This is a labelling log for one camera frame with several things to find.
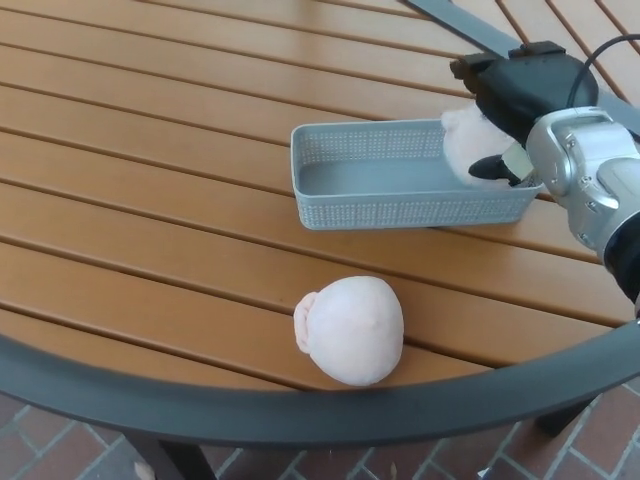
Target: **stuffed toy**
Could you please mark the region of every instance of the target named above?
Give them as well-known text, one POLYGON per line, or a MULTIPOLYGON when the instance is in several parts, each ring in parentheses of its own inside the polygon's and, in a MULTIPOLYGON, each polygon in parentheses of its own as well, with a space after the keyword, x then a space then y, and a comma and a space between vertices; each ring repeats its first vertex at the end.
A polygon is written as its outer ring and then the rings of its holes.
POLYGON ((444 112, 444 154, 456 176, 466 185, 481 188, 510 188, 508 172, 502 172, 501 156, 515 143, 513 138, 487 120, 475 102, 444 112), (469 169, 475 167, 479 178, 469 169))
POLYGON ((368 386, 387 377, 402 354, 400 302, 381 279, 338 280, 307 294, 294 313, 298 348, 333 379, 368 386))

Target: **brick floor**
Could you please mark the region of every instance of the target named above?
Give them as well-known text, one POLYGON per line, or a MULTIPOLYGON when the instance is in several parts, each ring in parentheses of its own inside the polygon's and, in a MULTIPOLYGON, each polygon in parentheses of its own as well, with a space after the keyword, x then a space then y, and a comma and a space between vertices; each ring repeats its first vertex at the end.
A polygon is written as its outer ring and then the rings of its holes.
MULTIPOLYGON (((525 421, 376 449, 204 451, 220 480, 639 480, 640 382, 602 395, 556 439, 525 421)), ((0 396, 0 480, 139 480, 141 461, 117 432, 0 396)))

